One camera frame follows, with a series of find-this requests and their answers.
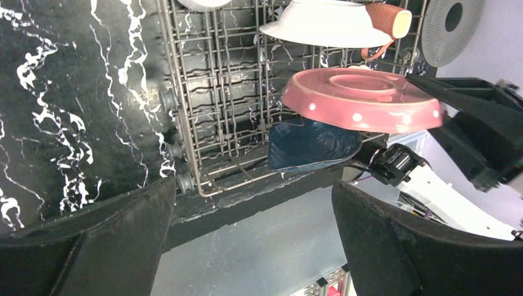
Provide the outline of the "pink mug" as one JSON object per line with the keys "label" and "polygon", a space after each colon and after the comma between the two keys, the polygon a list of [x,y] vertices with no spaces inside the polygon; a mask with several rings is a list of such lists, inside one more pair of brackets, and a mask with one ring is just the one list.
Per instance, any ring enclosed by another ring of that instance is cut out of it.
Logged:
{"label": "pink mug", "polygon": [[404,38],[408,34],[413,15],[407,9],[382,2],[366,4],[365,8],[373,27],[390,37],[390,41],[381,46],[373,55],[369,54],[369,48],[361,50],[361,57],[364,60],[374,60],[382,56],[396,39]]}

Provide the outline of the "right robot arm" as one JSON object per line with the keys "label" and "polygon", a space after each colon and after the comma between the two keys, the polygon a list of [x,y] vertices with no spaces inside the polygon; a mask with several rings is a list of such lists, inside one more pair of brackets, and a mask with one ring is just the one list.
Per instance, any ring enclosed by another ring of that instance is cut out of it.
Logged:
{"label": "right robot arm", "polygon": [[[522,97],[506,80],[426,78],[407,80],[456,110],[431,136],[466,179],[481,192],[500,184],[522,190]],[[452,228],[485,237],[521,241],[522,232],[490,216],[444,182],[409,147],[363,145],[355,160],[380,182],[417,200]]]}

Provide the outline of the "maroon plate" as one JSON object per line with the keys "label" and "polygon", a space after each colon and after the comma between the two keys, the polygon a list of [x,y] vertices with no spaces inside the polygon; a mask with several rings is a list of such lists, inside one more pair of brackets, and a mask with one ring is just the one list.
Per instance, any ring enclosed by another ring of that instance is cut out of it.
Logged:
{"label": "maroon plate", "polygon": [[347,130],[397,134],[443,124],[438,99],[405,76],[376,70],[303,70],[289,79],[281,101],[305,118]]}

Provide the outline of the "dark blue plate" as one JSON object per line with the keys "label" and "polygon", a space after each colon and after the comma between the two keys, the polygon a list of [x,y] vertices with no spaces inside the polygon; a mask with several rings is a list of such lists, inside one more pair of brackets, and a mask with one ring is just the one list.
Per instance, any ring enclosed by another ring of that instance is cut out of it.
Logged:
{"label": "dark blue plate", "polygon": [[319,170],[352,158],[361,149],[360,132],[307,118],[272,126],[268,134],[268,163],[282,173]]}

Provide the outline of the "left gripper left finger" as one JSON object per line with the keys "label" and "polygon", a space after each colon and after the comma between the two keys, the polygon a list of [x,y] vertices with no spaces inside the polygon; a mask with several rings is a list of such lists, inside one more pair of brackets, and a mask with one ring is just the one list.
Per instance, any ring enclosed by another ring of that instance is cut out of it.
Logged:
{"label": "left gripper left finger", "polygon": [[1,236],[2,295],[149,295],[176,202],[160,179]]}

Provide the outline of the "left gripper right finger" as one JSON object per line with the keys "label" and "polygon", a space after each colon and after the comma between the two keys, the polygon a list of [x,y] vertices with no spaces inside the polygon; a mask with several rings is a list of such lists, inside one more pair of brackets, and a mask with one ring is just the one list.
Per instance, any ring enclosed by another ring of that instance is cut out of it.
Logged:
{"label": "left gripper right finger", "polygon": [[332,207],[358,295],[521,295],[522,242],[459,231],[343,181]]}

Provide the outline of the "patterned white bowl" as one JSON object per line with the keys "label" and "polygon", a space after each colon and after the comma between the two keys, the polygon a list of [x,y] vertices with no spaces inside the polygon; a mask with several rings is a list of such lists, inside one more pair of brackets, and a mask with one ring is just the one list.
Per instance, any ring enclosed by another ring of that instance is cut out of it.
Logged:
{"label": "patterned white bowl", "polygon": [[231,0],[178,0],[178,2],[189,10],[206,13],[221,9]]}

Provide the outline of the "white plate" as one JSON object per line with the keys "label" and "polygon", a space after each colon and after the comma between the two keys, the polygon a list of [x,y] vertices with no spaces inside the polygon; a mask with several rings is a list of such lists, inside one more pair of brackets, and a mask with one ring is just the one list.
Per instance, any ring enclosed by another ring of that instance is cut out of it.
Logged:
{"label": "white plate", "polygon": [[392,38],[373,27],[364,4],[349,1],[291,1],[273,22],[260,27],[267,36],[323,47],[362,49]]}

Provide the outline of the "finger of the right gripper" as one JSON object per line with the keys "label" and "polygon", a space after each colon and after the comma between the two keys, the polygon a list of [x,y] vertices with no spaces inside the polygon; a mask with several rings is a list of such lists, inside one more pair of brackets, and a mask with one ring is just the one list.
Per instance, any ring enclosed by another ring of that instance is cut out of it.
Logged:
{"label": "finger of the right gripper", "polygon": [[493,84],[480,78],[428,78],[407,74],[406,79],[439,101],[483,123],[522,122],[522,98],[511,83]]}
{"label": "finger of the right gripper", "polygon": [[429,130],[466,179],[481,192],[522,186],[522,146],[470,116],[447,116]]}

